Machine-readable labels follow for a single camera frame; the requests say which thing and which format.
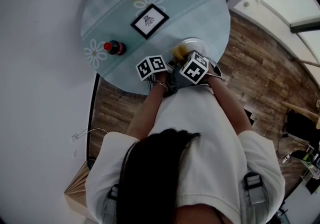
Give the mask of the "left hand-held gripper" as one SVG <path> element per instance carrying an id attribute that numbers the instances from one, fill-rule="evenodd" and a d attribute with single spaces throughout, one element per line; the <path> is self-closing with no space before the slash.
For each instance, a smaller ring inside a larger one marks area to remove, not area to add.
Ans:
<path id="1" fill-rule="evenodd" d="M 156 75 L 162 72 L 166 72 L 168 77 L 165 85 L 165 97 L 177 92 L 176 78 L 174 77 L 175 64 L 174 61 L 164 61 L 161 55 L 145 57 L 136 65 L 137 74 L 140 82 L 135 86 L 135 93 L 141 95 L 147 95 L 153 85 L 156 83 Z"/>

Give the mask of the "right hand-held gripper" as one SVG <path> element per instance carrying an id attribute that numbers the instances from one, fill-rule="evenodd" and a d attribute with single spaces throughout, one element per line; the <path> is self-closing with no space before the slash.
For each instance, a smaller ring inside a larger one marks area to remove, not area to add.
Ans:
<path id="1" fill-rule="evenodd" d="M 217 63 L 208 57 L 202 56 L 197 51 L 190 51 L 187 55 L 187 61 L 181 66 L 177 66 L 180 76 L 197 85 L 209 71 L 209 66 L 216 71 L 215 75 L 221 77 L 221 71 Z"/>

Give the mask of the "bread roll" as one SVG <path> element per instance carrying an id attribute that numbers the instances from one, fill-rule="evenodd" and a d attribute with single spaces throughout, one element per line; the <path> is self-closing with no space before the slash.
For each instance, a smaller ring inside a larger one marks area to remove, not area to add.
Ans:
<path id="1" fill-rule="evenodd" d="M 178 45 L 171 51 L 172 60 L 175 64 L 184 65 L 188 59 L 189 51 L 186 45 Z"/>

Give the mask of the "person's right forearm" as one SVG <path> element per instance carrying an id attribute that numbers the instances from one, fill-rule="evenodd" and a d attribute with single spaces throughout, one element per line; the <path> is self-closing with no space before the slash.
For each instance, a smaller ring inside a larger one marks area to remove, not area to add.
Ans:
<path id="1" fill-rule="evenodd" d="M 244 131 L 252 131 L 252 125 L 242 105 L 223 80 L 218 78 L 218 75 L 214 72 L 211 64 L 209 64 L 208 72 L 204 80 L 211 87 L 219 105 L 223 109 L 236 134 L 239 135 Z"/>

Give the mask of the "person's left forearm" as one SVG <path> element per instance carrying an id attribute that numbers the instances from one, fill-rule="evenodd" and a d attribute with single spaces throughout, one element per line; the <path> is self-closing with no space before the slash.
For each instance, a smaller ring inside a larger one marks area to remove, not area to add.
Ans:
<path id="1" fill-rule="evenodd" d="M 148 96 L 140 106 L 128 127 L 128 136 L 134 137 L 138 140 L 143 140 L 148 137 L 154 126 L 158 109 L 166 91 L 165 86 L 162 85 L 163 82 L 166 82 L 166 79 L 166 72 L 156 75 L 156 83 L 151 88 Z"/>

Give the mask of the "round table with blue cloth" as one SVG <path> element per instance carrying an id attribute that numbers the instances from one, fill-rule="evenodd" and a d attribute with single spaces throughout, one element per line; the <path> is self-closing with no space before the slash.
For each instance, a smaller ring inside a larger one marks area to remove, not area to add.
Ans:
<path id="1" fill-rule="evenodd" d="M 149 39 L 131 23 L 151 4 L 169 16 Z M 136 93 L 140 82 L 136 65 L 147 56 L 169 61 L 172 49 L 187 38 L 199 38 L 209 46 L 208 58 L 218 61 L 229 41 L 230 13 L 226 0 L 88 0 L 81 22 L 83 52 L 95 71 L 119 89 Z M 104 43 L 125 44 L 123 55 L 110 55 Z"/>

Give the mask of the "cola bottle with red cap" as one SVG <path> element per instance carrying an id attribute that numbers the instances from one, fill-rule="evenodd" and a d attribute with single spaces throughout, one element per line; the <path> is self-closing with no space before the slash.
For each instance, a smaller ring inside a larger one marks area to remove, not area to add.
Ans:
<path id="1" fill-rule="evenodd" d="M 109 42 L 104 43 L 104 49 L 110 54 L 110 55 L 123 55 L 127 48 L 124 43 L 111 40 Z"/>

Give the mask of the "black box device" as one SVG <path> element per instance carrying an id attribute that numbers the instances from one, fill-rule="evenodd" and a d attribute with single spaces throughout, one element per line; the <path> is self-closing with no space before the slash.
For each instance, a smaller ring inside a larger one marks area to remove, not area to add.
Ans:
<path id="1" fill-rule="evenodd" d="M 248 117 L 248 119 L 250 121 L 251 126 L 253 126 L 255 121 L 252 119 L 252 113 L 250 111 L 246 110 L 246 109 L 244 111 L 245 111 L 245 113 L 246 113 L 246 115 L 247 115 L 247 117 Z"/>

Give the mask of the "person's white shirt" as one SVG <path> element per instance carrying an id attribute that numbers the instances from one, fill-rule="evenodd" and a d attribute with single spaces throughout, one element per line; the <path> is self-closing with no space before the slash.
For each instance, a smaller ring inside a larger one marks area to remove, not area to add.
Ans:
<path id="1" fill-rule="evenodd" d="M 211 89 L 182 88 L 163 100 L 153 134 L 199 132 L 182 162 L 178 205 L 215 207 L 233 224 L 266 224 L 284 198 L 273 142 L 254 131 L 236 134 Z"/>

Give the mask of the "glass sliding door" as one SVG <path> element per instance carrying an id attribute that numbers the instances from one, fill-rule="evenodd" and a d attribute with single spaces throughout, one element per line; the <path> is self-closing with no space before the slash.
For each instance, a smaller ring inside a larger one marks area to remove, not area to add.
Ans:
<path id="1" fill-rule="evenodd" d="M 290 31 L 294 24 L 320 18 L 316 0 L 241 0 L 233 10 L 273 36 L 296 58 L 320 64 L 320 31 Z"/>

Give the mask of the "light wooden table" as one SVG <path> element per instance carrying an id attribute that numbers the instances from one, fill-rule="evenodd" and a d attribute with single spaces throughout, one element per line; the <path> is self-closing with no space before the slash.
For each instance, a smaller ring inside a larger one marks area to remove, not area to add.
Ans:
<path id="1" fill-rule="evenodd" d="M 311 66 L 315 66 L 315 67 L 318 67 L 320 68 L 320 64 L 319 63 L 313 63 L 313 62 L 310 62 L 310 61 L 306 61 L 306 60 L 301 60 L 301 59 L 298 59 L 298 58 L 293 58 L 293 61 L 295 62 L 299 62 L 301 64 L 307 64 L 307 65 L 311 65 Z M 316 108 L 318 110 L 318 114 L 315 114 L 309 110 L 306 110 L 304 108 L 301 108 L 301 107 L 298 107 L 298 106 L 295 106 L 293 104 L 290 104 L 290 103 L 287 103 L 285 101 L 282 101 L 282 104 L 286 107 L 288 107 L 289 109 L 291 110 L 294 110 L 295 112 L 299 113 L 299 114 L 302 114 L 303 116 L 305 117 L 308 117 L 311 121 L 313 121 L 315 124 L 316 124 L 316 129 L 317 130 L 320 130 L 320 99 L 318 99 L 316 101 Z"/>

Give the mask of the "black bag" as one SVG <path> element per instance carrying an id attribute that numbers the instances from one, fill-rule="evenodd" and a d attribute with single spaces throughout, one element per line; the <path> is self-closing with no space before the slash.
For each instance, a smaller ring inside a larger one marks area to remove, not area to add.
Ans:
<path id="1" fill-rule="evenodd" d="M 308 141 L 315 149 L 319 147 L 320 129 L 316 129 L 316 124 L 312 120 L 294 110 L 289 111 L 286 117 L 286 132 Z"/>

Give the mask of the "white power strip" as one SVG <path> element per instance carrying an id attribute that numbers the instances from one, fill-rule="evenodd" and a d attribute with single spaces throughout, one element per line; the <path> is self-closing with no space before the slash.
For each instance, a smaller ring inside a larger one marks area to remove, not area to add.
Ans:
<path id="1" fill-rule="evenodd" d="M 279 163 L 280 167 L 284 166 L 284 165 L 288 162 L 288 160 L 290 159 L 290 157 L 291 157 L 291 153 L 290 153 L 290 152 L 288 152 L 288 153 L 286 153 L 285 155 L 283 155 L 283 156 L 278 160 L 278 163 Z"/>

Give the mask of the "beige ribbed box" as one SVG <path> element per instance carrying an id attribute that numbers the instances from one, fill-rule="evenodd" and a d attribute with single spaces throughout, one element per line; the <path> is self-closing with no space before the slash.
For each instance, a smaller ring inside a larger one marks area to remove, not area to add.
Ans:
<path id="1" fill-rule="evenodd" d="M 86 204 L 85 183 L 90 172 L 87 163 L 87 161 L 83 163 L 70 185 L 65 190 L 64 196 L 70 209 L 92 221 L 96 221 L 89 212 Z"/>

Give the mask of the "black picture frame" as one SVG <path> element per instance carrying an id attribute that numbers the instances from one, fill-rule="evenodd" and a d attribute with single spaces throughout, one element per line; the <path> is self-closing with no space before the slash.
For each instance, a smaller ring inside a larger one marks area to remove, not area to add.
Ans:
<path id="1" fill-rule="evenodd" d="M 151 4 L 131 23 L 131 27 L 147 40 L 168 20 L 167 14 Z"/>

